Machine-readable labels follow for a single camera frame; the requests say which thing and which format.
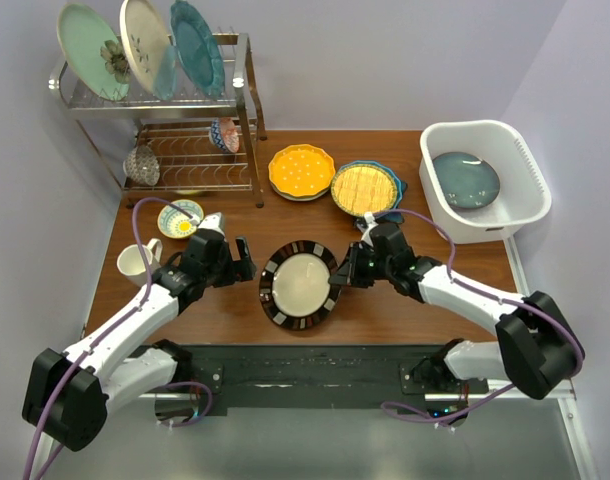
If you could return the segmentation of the black rimmed cream plate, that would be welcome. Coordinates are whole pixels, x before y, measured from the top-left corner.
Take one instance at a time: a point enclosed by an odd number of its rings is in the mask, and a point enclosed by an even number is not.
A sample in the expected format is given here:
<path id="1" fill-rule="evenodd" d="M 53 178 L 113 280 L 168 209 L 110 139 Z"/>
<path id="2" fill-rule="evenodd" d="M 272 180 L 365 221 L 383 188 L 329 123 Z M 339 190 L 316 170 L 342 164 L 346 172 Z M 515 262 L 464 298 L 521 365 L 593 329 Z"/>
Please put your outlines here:
<path id="1" fill-rule="evenodd" d="M 329 283 L 337 269 L 334 254 L 321 243 L 297 240 L 283 245 L 261 272 L 259 300 L 265 315 L 290 331 L 321 324 L 341 292 Z"/>

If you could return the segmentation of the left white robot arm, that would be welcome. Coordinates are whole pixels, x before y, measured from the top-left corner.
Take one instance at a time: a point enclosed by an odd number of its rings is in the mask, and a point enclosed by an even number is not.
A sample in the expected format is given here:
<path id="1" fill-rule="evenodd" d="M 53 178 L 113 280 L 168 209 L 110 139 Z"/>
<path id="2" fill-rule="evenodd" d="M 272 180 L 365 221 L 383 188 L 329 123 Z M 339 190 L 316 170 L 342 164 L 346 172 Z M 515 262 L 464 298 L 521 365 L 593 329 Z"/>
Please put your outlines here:
<path id="1" fill-rule="evenodd" d="M 91 443 L 108 416 L 141 394 L 164 386 L 185 390 L 192 380 L 191 356 L 160 341 L 143 357 L 134 350 L 171 322 L 209 288 L 253 280 L 256 266 L 243 236 L 233 259 L 220 230 L 199 229 L 184 251 L 152 273 L 152 281 L 110 320 L 59 353 L 34 360 L 22 417 L 72 451 Z"/>

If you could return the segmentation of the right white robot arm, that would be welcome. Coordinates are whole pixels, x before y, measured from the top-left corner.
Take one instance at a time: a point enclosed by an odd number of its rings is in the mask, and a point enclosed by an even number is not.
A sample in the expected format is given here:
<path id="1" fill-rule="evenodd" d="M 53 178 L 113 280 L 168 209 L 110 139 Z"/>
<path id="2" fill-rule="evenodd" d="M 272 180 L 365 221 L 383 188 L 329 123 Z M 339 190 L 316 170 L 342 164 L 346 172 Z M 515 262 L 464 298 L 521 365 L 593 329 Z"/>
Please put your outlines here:
<path id="1" fill-rule="evenodd" d="M 330 284 L 369 288 L 389 282 L 402 296 L 441 307 L 493 334 L 492 342 L 454 339 L 422 360 L 413 378 L 444 393 L 465 381 L 504 380 L 532 399 L 545 398 L 581 369 L 585 353 L 556 302 L 475 282 L 450 266 L 418 256 L 393 223 L 373 224 L 331 275 Z"/>

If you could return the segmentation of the dark blue speckled plate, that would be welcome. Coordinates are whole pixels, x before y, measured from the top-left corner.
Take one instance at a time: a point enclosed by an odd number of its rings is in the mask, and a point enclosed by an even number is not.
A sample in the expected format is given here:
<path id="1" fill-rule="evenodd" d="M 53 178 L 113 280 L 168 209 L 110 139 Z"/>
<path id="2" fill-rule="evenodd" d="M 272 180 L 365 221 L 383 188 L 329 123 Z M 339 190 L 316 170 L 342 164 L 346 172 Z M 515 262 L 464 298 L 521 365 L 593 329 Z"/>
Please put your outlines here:
<path id="1" fill-rule="evenodd" d="M 485 160 L 465 152 L 436 156 L 432 165 L 448 205 L 475 210 L 493 203 L 500 193 L 500 178 Z"/>

